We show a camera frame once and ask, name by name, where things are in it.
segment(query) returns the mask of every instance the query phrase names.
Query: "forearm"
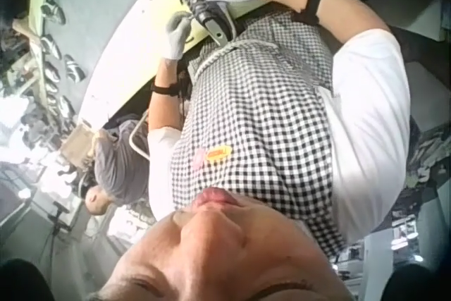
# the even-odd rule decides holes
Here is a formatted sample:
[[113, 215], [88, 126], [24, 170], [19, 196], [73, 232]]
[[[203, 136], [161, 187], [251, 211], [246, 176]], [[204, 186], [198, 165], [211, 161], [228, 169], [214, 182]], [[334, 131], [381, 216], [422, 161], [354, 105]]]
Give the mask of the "forearm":
[[[177, 82], [177, 61], [162, 59], [155, 77], [155, 85], [169, 87]], [[163, 127], [181, 130], [178, 97], [152, 93], [149, 104], [149, 131]]]
[[[307, 0], [271, 0], [286, 5], [295, 11], [305, 8]], [[320, 25], [335, 38], [345, 43], [361, 32], [388, 26], [367, 5], [359, 0], [321, 0], [317, 12]]]

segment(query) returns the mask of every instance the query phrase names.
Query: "woman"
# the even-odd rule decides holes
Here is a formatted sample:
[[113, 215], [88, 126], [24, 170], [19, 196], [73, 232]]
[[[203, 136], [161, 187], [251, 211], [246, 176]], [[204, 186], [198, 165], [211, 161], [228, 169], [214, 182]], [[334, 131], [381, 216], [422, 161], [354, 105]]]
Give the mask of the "woman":
[[[295, 12], [315, 2], [271, 1]], [[159, 222], [96, 298], [353, 300], [329, 257], [375, 229], [403, 187], [407, 77], [399, 44], [361, 2], [305, 13], [344, 44], [333, 65], [291, 13], [254, 20], [191, 64], [182, 132], [174, 84], [190, 19], [170, 20], [149, 105]]]

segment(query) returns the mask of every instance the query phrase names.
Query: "black watch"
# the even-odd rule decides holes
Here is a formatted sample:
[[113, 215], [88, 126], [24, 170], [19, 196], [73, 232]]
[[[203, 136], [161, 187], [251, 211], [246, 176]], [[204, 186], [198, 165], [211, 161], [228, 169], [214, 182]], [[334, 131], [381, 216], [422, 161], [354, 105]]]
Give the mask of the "black watch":
[[155, 82], [151, 86], [151, 91], [161, 95], [168, 95], [169, 97], [177, 97], [180, 92], [180, 86], [178, 83], [171, 84], [169, 87], [159, 87], [155, 85]]
[[320, 1], [321, 0], [307, 0], [305, 9], [301, 12], [293, 12], [291, 19], [297, 23], [304, 23], [310, 26], [318, 26], [319, 18], [316, 13], [318, 12]]

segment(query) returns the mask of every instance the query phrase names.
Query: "white sleeve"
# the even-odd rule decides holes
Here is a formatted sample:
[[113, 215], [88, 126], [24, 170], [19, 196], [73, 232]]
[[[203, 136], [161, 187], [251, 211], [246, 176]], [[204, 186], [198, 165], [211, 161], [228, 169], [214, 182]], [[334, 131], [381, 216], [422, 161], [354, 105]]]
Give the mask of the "white sleeve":
[[149, 204], [157, 221], [175, 211], [172, 198], [171, 158], [181, 132], [165, 127], [152, 130], [149, 143]]
[[25, 161], [25, 156], [17, 149], [0, 146], [0, 163], [21, 164]]
[[379, 226], [404, 187], [410, 94], [395, 37], [369, 30], [348, 41], [334, 57], [333, 90], [334, 213], [354, 242]]

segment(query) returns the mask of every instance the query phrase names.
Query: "checkered apron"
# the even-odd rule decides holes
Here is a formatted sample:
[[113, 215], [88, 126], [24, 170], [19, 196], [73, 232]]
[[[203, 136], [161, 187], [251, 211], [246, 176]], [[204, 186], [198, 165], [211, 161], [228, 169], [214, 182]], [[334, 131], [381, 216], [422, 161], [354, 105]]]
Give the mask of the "checkered apron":
[[[171, 175], [176, 208], [204, 188], [253, 197], [303, 221], [328, 256], [345, 241], [332, 216], [330, 133], [318, 86], [331, 90], [332, 56], [318, 30], [273, 13], [248, 23], [222, 49], [207, 44], [190, 64], [190, 111]], [[193, 166], [200, 149], [225, 159]]]

